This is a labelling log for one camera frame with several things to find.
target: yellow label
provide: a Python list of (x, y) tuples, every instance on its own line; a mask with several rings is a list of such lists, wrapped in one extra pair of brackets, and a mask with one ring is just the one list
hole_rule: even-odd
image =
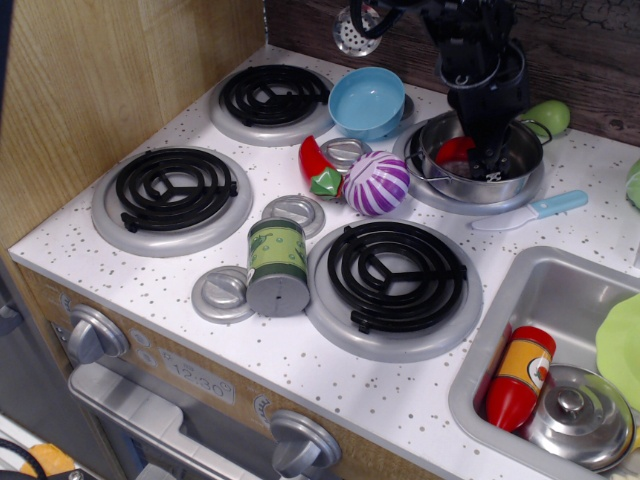
[(538, 395), (550, 363), (551, 355), (544, 347), (531, 340), (516, 339), (509, 344), (497, 376), (518, 379)]
[(302, 235), (292, 228), (262, 228), (250, 238), (250, 269), (273, 264), (298, 267), (306, 273), (306, 249)]

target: green plate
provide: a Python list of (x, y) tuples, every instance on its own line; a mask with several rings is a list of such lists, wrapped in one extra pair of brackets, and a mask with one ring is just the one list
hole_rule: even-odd
[(640, 411), (640, 294), (611, 309), (596, 333), (596, 359), (602, 376)]

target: play stove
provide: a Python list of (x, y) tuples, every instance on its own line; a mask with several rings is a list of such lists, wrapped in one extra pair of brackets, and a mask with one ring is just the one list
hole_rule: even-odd
[(203, 148), (158, 148), (123, 160), (100, 180), (91, 215), (111, 245), (174, 257), (218, 244), (247, 219), (249, 179), (229, 157)]
[(328, 340), (359, 357), (415, 362), (460, 343), (480, 318), (482, 286), (452, 241), (407, 221), (338, 228), (308, 259), (306, 314)]
[(213, 124), (227, 137), (255, 146), (301, 143), (333, 127), (333, 84), (306, 68), (260, 65), (232, 74), (212, 91)]

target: green toy fruit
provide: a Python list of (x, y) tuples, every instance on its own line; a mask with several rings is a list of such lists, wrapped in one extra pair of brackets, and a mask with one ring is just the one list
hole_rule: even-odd
[(640, 160), (633, 164), (627, 174), (627, 197), (640, 208)]
[[(571, 121), (569, 107), (559, 100), (547, 100), (531, 107), (520, 117), (522, 120), (534, 120), (549, 129), (551, 135), (555, 136), (564, 132)], [(546, 137), (545, 131), (534, 123), (527, 123), (536, 135)]]

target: stainless steel sink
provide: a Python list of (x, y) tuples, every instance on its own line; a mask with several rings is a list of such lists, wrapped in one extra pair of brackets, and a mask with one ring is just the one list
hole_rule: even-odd
[(554, 337), (557, 349), (553, 363), (597, 371), (598, 327), (614, 305), (639, 291), (640, 279), (559, 249), (534, 247), (520, 253), (449, 393), (449, 406), (460, 427), (487, 447), (551, 478), (601, 480), (601, 476), (488, 423), (484, 397), (510, 330), (521, 325), (540, 327)]

